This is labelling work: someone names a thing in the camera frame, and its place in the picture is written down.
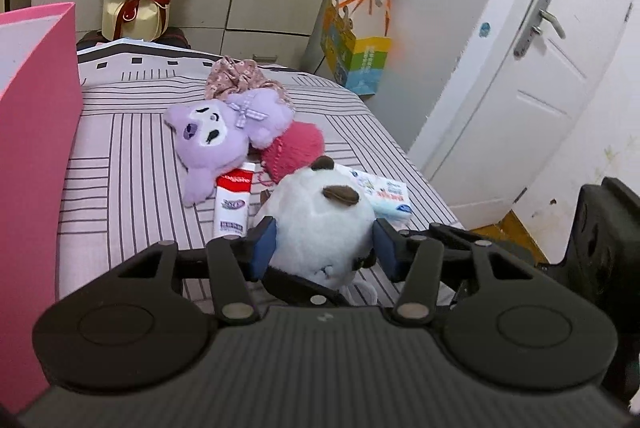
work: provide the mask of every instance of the pink box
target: pink box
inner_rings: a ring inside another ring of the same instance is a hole
[[[47,386],[31,329],[56,299],[60,199],[80,112],[74,4],[0,14],[0,402]]]

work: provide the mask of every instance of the gingham bow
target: gingham bow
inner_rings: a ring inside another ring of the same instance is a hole
[[[253,110],[249,108],[251,104],[251,100],[254,98],[254,95],[248,95],[244,98],[242,104],[232,103],[227,101],[226,104],[230,106],[233,110],[238,112],[238,119],[236,119],[236,127],[244,128],[246,125],[247,118],[255,119],[255,121],[262,121],[265,118],[268,118],[268,114],[264,114],[262,112],[258,112],[257,110]]]

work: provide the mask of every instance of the white and blue package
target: white and blue package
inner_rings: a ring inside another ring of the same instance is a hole
[[[412,209],[409,188],[400,181],[335,165],[335,169],[353,179],[373,206],[378,218],[386,218],[393,225],[404,227],[411,221]]]

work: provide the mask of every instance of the drawer handle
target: drawer handle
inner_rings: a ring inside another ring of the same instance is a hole
[[[251,59],[257,63],[275,63],[278,61],[278,55],[275,56],[257,56],[255,54],[251,55]]]

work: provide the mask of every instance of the red ribbon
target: red ribbon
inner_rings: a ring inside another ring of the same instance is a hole
[[[166,23],[166,8],[169,6],[171,0],[151,0],[158,6],[160,13],[160,29],[164,30],[164,24]],[[122,25],[125,22],[133,22],[138,16],[138,6],[140,0],[125,0],[124,4],[118,11],[116,18],[116,27],[113,31],[113,39],[117,40],[122,34]]]

